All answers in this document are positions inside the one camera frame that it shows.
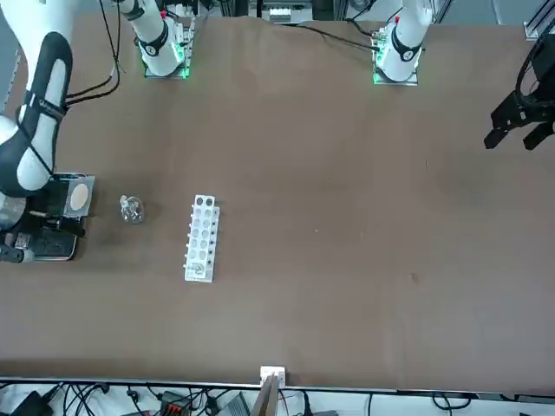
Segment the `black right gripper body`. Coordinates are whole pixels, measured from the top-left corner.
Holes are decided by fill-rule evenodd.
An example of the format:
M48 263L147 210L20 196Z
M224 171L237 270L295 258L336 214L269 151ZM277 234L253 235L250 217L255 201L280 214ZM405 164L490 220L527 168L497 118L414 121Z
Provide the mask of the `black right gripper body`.
M38 240L47 230L54 230L58 222L57 216L38 217L26 214L23 217L23 233L31 240Z

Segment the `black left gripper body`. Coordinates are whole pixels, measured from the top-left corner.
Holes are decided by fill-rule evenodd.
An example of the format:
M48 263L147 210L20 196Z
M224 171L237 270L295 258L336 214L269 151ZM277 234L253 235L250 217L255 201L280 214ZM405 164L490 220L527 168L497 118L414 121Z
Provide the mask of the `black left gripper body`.
M548 34L537 42L532 57L532 70L536 81L532 84L532 94L554 93L554 34Z

